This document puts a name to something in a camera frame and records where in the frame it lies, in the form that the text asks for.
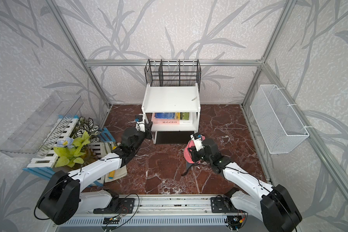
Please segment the white blue picket crate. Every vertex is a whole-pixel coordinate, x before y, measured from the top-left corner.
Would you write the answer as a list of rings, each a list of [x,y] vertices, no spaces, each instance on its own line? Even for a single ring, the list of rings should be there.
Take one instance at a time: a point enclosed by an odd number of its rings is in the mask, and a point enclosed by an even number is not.
[[[61,134],[60,139],[73,134],[72,131],[75,130],[78,121],[79,117],[74,116],[69,125],[66,127],[65,131]],[[117,146],[115,138],[107,128],[101,129],[101,133],[97,135],[97,137],[99,141],[97,143],[88,144],[88,147],[86,148],[88,153],[87,156],[84,157],[85,165],[89,164],[93,160],[96,160],[97,158],[101,159],[111,152],[112,148]],[[59,169],[55,167],[58,159],[58,155],[53,149],[50,149],[44,158],[33,158],[31,162],[25,168],[23,168],[23,171],[38,176],[42,179],[50,180],[53,174]]]

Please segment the white two-tier bookshelf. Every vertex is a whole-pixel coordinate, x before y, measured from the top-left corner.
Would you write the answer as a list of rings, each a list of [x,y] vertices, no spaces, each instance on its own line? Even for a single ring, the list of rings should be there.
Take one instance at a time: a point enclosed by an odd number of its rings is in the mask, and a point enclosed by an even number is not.
[[[147,84],[142,103],[142,113],[146,122],[149,121],[147,113],[192,113],[192,124],[158,124],[153,125],[153,143],[157,143],[159,132],[183,132],[197,133],[200,123],[200,96],[196,84],[190,87],[151,87]]]

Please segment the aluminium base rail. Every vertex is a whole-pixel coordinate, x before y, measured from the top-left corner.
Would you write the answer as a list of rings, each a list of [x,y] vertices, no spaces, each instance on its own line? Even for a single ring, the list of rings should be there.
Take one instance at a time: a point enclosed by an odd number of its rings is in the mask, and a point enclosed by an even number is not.
[[[79,196],[62,194],[59,198],[43,199],[38,205],[53,222],[60,225],[67,222],[74,214],[92,211],[95,214],[131,214],[142,210],[145,214],[154,212],[178,212],[189,215],[193,212],[203,213],[237,213],[245,212],[262,221],[277,221],[293,216],[294,203],[287,192],[274,190],[255,201],[241,191],[234,192],[231,198],[227,196],[197,197],[174,199],[148,198],[142,199],[111,195],[101,190],[99,192],[81,193]]]

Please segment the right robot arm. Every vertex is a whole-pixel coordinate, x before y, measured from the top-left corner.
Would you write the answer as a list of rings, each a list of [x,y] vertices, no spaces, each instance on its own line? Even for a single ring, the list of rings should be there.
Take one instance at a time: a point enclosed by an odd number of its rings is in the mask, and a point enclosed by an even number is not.
[[[239,190],[229,196],[230,204],[258,218],[268,231],[297,231],[302,216],[288,190],[280,184],[273,186],[263,182],[246,172],[229,157],[222,155],[213,139],[199,133],[191,135],[184,149],[184,157],[188,168],[206,166],[236,184]]]

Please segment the white mesh wall basket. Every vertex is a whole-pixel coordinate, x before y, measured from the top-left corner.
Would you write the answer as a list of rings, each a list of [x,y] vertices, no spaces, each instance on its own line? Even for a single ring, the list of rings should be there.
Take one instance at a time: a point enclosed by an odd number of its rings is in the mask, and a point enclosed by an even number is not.
[[[287,154],[309,132],[277,85],[260,85],[250,109],[271,154]]]

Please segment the pink fluffy cloth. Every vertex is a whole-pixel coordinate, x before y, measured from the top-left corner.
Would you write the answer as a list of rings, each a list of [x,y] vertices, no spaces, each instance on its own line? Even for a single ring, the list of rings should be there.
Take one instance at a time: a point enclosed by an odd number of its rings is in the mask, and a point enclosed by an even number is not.
[[[200,163],[202,160],[204,160],[205,150],[203,148],[200,151],[196,151],[194,142],[192,141],[192,139],[190,139],[190,141],[188,142],[187,146],[184,149],[184,157],[188,163],[191,163],[191,164]]]

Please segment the striped leaf plant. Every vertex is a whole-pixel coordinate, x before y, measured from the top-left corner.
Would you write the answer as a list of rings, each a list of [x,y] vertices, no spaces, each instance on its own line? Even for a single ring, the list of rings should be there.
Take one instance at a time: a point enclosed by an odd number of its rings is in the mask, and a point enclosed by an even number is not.
[[[91,143],[98,143],[101,142],[101,139],[99,135],[101,134],[101,128],[99,125],[95,124],[93,119],[85,117],[80,117],[71,133],[71,137],[78,138],[82,137],[84,132],[87,132],[89,137],[89,140]]]

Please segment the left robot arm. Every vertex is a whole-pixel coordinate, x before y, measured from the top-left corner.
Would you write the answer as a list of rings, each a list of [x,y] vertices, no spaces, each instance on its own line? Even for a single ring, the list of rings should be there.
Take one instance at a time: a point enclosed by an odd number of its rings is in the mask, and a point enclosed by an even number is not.
[[[136,127],[124,131],[120,146],[105,157],[69,173],[56,172],[35,208],[57,225],[67,222],[76,213],[107,208],[113,199],[111,193],[106,190],[86,193],[84,189],[106,174],[126,166],[136,156],[143,141],[152,139],[152,126],[152,122],[137,122]]]

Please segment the clear plastic wall tray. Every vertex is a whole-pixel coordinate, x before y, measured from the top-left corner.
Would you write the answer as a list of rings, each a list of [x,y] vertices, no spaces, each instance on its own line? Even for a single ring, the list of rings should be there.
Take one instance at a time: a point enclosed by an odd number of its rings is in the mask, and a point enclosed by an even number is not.
[[[79,111],[80,95],[54,91],[45,102],[0,145],[12,158],[43,158]]]

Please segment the yellow item on beige cloth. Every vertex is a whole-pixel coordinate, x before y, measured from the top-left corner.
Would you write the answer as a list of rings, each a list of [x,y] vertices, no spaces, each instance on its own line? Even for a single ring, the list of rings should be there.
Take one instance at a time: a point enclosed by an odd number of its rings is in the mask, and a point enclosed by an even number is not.
[[[107,142],[104,143],[104,148],[101,148],[101,155],[104,158],[107,154],[111,153],[113,149],[117,147],[115,142]],[[105,183],[112,182],[118,180],[120,178],[125,177],[128,174],[126,166],[119,168],[115,171],[112,171],[105,175]]]

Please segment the green artificial plant with flower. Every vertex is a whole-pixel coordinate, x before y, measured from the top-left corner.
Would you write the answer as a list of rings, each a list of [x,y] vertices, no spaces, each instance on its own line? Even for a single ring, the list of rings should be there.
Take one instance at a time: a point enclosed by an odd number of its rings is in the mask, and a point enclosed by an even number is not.
[[[72,139],[66,137],[63,140],[57,141],[53,147],[55,154],[59,157],[55,164],[55,167],[68,166],[74,167],[76,164],[84,164],[85,161],[82,158],[86,155],[84,147],[90,143],[90,135],[88,132],[84,132],[81,137]]]

